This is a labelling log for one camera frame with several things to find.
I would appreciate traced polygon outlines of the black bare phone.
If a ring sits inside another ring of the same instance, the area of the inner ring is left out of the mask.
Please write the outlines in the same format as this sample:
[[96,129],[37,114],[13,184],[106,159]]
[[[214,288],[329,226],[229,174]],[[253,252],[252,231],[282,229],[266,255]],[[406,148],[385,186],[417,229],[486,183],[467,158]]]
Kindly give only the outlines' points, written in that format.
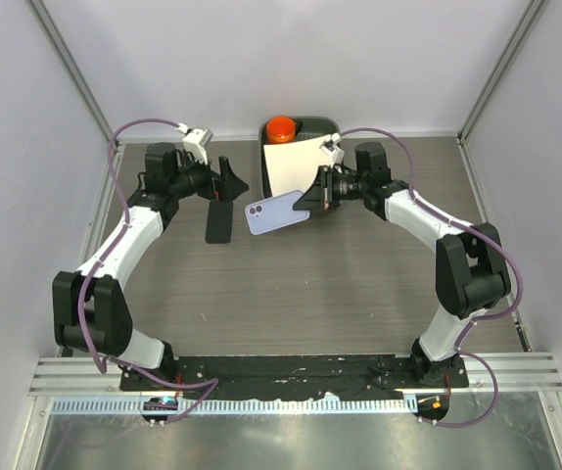
[[233,225],[233,203],[210,201],[205,240],[208,244],[228,244]]

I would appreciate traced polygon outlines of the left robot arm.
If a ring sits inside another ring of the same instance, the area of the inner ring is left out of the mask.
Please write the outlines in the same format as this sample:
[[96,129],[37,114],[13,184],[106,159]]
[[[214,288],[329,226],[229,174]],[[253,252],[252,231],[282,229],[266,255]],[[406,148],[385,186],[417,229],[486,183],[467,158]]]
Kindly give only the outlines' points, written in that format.
[[131,367],[154,390],[168,389],[177,375],[169,343],[135,329],[124,288],[137,263],[172,222],[182,200],[198,196],[209,203],[205,240],[231,240],[233,203],[249,186],[226,157],[218,168],[195,160],[172,143],[147,147],[144,170],[126,200],[118,226],[88,261],[59,272],[52,283],[54,336],[62,347],[95,353]]

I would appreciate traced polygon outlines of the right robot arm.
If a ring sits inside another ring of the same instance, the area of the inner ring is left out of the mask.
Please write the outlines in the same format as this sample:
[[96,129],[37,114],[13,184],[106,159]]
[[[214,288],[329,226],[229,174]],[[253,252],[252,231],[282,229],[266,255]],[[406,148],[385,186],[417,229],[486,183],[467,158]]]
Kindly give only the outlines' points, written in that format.
[[408,183],[395,180],[379,142],[354,149],[355,166],[322,165],[294,203],[296,211],[331,211],[342,201],[361,201],[380,219],[413,235],[435,256],[439,307],[411,349],[415,383],[438,387],[453,367],[464,338],[511,291],[507,263],[496,228],[472,225],[424,200]]

